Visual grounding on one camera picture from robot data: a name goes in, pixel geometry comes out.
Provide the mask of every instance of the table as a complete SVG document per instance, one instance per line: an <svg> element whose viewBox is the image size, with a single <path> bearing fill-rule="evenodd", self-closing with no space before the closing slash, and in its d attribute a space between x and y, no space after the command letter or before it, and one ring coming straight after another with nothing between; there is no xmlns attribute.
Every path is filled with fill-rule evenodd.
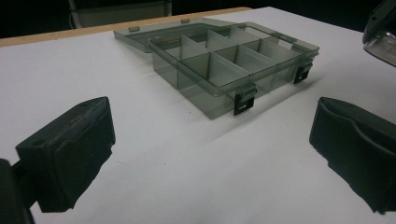
<svg viewBox="0 0 396 224"><path fill-rule="evenodd" d="M111 103L113 155L73 210L42 214L35 204L36 223L395 223L395 213L372 213L308 142L320 96L395 123L395 68L363 50L362 33L275 8L210 18L253 21L320 54L303 83L210 120L112 32L0 48L0 157L11 163L19 142L73 105L104 95Z"/></svg>

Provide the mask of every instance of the wooden table edge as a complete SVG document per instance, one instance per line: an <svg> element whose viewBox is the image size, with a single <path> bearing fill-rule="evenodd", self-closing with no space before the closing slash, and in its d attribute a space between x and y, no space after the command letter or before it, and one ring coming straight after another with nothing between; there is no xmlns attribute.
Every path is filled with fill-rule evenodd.
<svg viewBox="0 0 396 224"><path fill-rule="evenodd" d="M179 20L185 20L185 19L214 16L214 15L219 15L219 14L226 14L226 13L246 11L246 10L251 10L251 8L249 8L249 7L233 7L233 8L226 8L226 9L220 9L220 10L177 15L177 16L171 16L171 17L161 17L161 18L142 20L142 21L128 21L128 22L115 23L115 24L109 24L109 25L81 28L81 29L76 29L76 30L66 30L66 31L45 33L45 34L39 34L39 35L24 35L24 36L3 38L3 39L0 39L0 47L35 43L35 42L46 41L46 40L55 40L55 39L67 38L67 37L78 36L78 35L90 35L90 34L95 34L95 33L100 33L100 32L106 32L106 31L126 29L128 27L134 27L134 26L148 25L148 24L166 22L166 21L179 21Z"/></svg>

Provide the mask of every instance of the white surface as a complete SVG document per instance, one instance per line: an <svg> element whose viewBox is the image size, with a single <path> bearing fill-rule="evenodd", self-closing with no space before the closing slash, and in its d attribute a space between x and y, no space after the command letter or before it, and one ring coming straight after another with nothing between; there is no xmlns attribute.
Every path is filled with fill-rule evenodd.
<svg viewBox="0 0 396 224"><path fill-rule="evenodd" d="M309 144L320 96L396 122L396 68L362 33L273 8L253 21L320 46L308 79L208 119L111 32L0 49L0 158L72 106L108 96L117 143L75 209L40 223L395 223L374 214Z"/></svg>

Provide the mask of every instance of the box latch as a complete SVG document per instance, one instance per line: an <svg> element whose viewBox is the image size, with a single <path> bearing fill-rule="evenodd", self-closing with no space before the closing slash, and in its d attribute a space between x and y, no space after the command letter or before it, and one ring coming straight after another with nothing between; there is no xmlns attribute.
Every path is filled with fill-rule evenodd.
<svg viewBox="0 0 396 224"><path fill-rule="evenodd" d="M247 85L236 89L235 103L233 107L233 114L235 116L253 107L256 92L257 89L254 83L248 83Z"/></svg>
<svg viewBox="0 0 396 224"><path fill-rule="evenodd" d="M311 69L312 63L308 63L304 66L300 66L297 69L296 77L294 78L293 84L297 84L308 77L309 69Z"/></svg>

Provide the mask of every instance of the clear plastic box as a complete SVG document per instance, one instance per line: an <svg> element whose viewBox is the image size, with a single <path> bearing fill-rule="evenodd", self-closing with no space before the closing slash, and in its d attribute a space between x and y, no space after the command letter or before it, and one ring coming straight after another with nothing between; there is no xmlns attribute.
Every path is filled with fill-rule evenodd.
<svg viewBox="0 0 396 224"><path fill-rule="evenodd" d="M210 119L307 78L318 47L256 23L197 19L115 31L152 52L154 70Z"/></svg>

